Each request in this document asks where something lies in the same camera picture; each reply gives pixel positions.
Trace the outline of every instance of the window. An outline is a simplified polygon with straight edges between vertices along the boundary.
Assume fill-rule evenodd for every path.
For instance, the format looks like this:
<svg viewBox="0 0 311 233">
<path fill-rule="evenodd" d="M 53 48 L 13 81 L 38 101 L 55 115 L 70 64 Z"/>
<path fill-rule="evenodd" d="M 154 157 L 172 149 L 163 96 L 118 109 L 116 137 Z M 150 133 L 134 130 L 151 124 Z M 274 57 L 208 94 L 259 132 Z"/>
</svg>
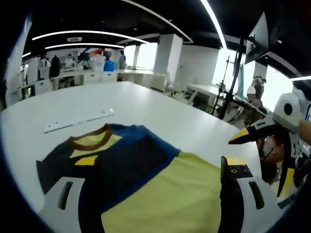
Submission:
<svg viewBox="0 0 311 233">
<path fill-rule="evenodd" d="M 274 111 L 276 103 L 280 96 L 284 93 L 291 93 L 293 90 L 293 82 L 284 74 L 276 69 L 268 66 L 267 83 L 264 85 L 264 92 L 261 98 L 263 106 Z"/>
<path fill-rule="evenodd" d="M 128 66 L 133 66 L 134 56 L 135 56 L 136 45 L 127 46 L 124 48 L 124 55 L 126 57 L 126 64 Z"/>
<path fill-rule="evenodd" d="M 143 44 L 140 46 L 137 66 L 144 69 L 153 69 L 156 61 L 157 43 Z"/>
<path fill-rule="evenodd" d="M 225 81 L 224 81 L 225 87 L 226 89 L 231 88 L 232 81 L 233 81 L 234 65 L 233 63 L 229 63 L 226 73 L 225 73 L 225 68 L 227 65 L 226 61 L 228 59 L 228 56 L 229 56 L 229 61 L 234 62 L 235 55 L 236 55 L 236 51 L 234 50 L 226 50 L 226 49 L 219 50 L 216 68 L 215 68 L 214 77 L 213 77 L 213 84 L 221 83 L 225 75 Z M 245 54 L 242 54 L 241 64 L 244 64 L 244 63 L 245 63 Z M 238 91 L 238 80 L 236 81 L 234 89 L 233 89 L 233 92 L 237 92 L 237 91 Z"/>
</svg>

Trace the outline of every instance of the wall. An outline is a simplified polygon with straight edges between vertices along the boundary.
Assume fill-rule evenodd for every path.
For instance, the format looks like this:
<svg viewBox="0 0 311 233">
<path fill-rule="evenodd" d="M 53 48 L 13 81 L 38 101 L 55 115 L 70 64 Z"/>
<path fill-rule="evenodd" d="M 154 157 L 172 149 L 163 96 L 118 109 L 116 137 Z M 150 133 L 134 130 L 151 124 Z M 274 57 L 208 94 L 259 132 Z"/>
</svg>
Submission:
<svg viewBox="0 0 311 233">
<path fill-rule="evenodd" d="M 187 84 L 211 85 L 219 50 L 194 45 L 183 45 L 181 49 L 176 82 L 184 90 Z"/>
</svg>

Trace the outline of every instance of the yellow patch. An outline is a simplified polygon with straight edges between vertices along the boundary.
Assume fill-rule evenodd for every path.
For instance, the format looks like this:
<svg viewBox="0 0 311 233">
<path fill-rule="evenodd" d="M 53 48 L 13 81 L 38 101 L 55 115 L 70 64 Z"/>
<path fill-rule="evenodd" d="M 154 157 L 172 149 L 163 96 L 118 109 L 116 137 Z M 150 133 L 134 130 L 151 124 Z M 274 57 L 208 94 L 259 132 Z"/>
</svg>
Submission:
<svg viewBox="0 0 311 233">
<path fill-rule="evenodd" d="M 230 165 L 246 165 L 246 162 L 244 162 L 242 159 L 238 157 L 225 156 L 225 158 L 227 159 L 227 163 L 229 166 Z"/>
<path fill-rule="evenodd" d="M 233 140 L 235 140 L 235 139 L 237 139 L 237 138 L 239 138 L 239 137 L 248 135 L 248 134 L 249 134 L 249 133 L 248 133 L 247 129 L 246 129 L 246 128 L 243 128 L 243 129 L 241 129 L 241 131 L 238 132 L 233 138 L 231 138 L 229 142 L 231 142 L 231 141 L 233 141 Z"/>
<path fill-rule="evenodd" d="M 285 179 L 284 185 L 280 193 L 281 195 L 283 194 L 284 190 L 290 185 L 290 181 L 294 176 L 294 172 L 295 172 L 295 169 L 293 168 L 287 169 L 286 179 Z"/>
<path fill-rule="evenodd" d="M 98 158 L 98 155 L 93 155 L 90 157 L 86 157 L 83 159 L 80 159 L 75 163 L 75 165 L 80 165 L 80 166 L 93 166 L 95 163 L 95 159 Z"/>
</svg>

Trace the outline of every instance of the white ruler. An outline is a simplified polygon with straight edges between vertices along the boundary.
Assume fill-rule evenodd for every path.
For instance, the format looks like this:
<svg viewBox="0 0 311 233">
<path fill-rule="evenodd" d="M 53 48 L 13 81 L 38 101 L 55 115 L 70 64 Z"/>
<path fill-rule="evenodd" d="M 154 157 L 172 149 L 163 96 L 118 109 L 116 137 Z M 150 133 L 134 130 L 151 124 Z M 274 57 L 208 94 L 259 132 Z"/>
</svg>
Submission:
<svg viewBox="0 0 311 233">
<path fill-rule="evenodd" d="M 78 124 L 83 124 L 84 122 L 108 117 L 114 115 L 114 112 L 112 109 L 104 110 L 98 113 L 92 113 L 88 115 L 80 115 L 80 116 L 73 116 L 70 119 L 60 119 L 58 121 L 55 121 L 51 124 L 49 124 L 45 129 L 44 133 L 49 133 L 53 132 L 56 130 L 60 130 L 63 128 L 67 128 L 70 126 L 78 125 Z"/>
</svg>

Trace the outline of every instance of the monitor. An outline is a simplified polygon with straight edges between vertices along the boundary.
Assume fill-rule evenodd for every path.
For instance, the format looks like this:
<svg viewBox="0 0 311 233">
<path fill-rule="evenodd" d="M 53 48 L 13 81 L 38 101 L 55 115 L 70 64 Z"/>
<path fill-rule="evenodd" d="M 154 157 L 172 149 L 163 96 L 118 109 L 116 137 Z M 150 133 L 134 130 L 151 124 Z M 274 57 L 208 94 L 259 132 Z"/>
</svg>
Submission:
<svg viewBox="0 0 311 233">
<path fill-rule="evenodd" d="M 270 52 L 269 30 L 266 14 L 262 13 L 247 40 L 245 65 Z"/>
</svg>

